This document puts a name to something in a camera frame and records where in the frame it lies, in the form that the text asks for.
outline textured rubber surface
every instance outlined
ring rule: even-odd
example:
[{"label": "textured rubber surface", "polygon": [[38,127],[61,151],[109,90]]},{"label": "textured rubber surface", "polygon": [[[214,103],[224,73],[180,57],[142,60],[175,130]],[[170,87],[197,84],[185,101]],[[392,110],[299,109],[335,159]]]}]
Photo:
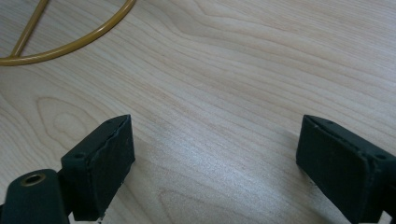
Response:
[{"label": "textured rubber surface", "polygon": [[378,222],[394,156],[340,125],[304,116],[297,164],[351,223]]},{"label": "textured rubber surface", "polygon": [[134,162],[129,115],[110,119],[62,157],[64,193],[76,221],[95,221],[105,214]]}]

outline light wood surface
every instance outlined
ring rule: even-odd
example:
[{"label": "light wood surface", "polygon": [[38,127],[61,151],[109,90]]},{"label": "light wood surface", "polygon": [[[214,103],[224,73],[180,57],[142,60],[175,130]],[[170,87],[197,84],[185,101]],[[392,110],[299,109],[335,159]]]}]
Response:
[{"label": "light wood surface", "polygon": [[[0,1],[1,56],[37,2]],[[24,54],[122,3],[51,1]],[[395,87],[395,1],[138,0],[83,49],[0,67],[0,202],[131,114],[136,162],[103,223],[348,223],[295,164],[303,114],[396,155]]]}]

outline black rubber pad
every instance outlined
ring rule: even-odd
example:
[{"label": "black rubber pad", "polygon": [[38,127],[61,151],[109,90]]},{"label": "black rubber pad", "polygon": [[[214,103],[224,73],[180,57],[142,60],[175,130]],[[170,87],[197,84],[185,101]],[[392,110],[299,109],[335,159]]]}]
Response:
[{"label": "black rubber pad", "polygon": [[95,221],[105,214],[134,162],[129,115],[110,119],[62,157],[60,178],[75,220]]},{"label": "black rubber pad", "polygon": [[396,159],[340,125],[304,116],[297,164],[351,223],[378,222]]}]

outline black plastic part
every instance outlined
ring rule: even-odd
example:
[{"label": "black plastic part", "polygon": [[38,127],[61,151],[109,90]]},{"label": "black plastic part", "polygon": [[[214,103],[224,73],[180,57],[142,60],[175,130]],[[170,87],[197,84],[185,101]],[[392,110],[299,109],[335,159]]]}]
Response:
[{"label": "black plastic part", "polygon": [[393,222],[396,221],[396,184],[389,185],[382,198],[384,210],[393,217]]},{"label": "black plastic part", "polygon": [[66,224],[64,202],[53,170],[38,170],[14,180],[7,190],[1,224]]},{"label": "black plastic part", "polygon": [[131,117],[101,124],[62,157],[59,172],[67,210],[76,221],[95,221],[105,214],[134,162]]},{"label": "black plastic part", "polygon": [[396,158],[340,125],[305,115],[297,164],[351,223],[378,222]]}]

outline yellow tube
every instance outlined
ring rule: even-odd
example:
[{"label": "yellow tube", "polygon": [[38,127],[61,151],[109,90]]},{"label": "yellow tube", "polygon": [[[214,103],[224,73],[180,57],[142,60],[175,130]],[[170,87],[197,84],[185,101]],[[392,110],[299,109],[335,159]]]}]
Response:
[{"label": "yellow tube", "polygon": [[114,14],[113,17],[110,18],[107,22],[101,25],[96,30],[90,32],[87,35],[84,35],[82,38],[63,45],[57,49],[52,49],[43,53],[38,53],[29,56],[21,56],[21,57],[7,57],[7,58],[0,58],[0,65],[4,66],[12,66],[12,65],[22,65],[28,63],[40,63],[50,59],[54,59],[60,56],[63,56],[67,53],[70,53],[76,49],[80,49],[93,40],[99,38],[101,35],[104,35],[108,32],[111,28],[113,28],[126,14],[131,10],[134,6],[136,0],[127,0],[125,4],[120,8],[120,10]]},{"label": "yellow tube", "polygon": [[27,23],[25,29],[23,30],[20,39],[18,40],[17,44],[12,50],[11,55],[9,57],[19,57],[25,47],[27,40],[29,39],[30,35],[32,34],[33,30],[35,29],[35,25],[40,19],[41,14],[46,8],[47,3],[49,0],[40,0],[37,7],[35,8],[35,12],[33,13],[32,17],[30,18],[29,22]]}]

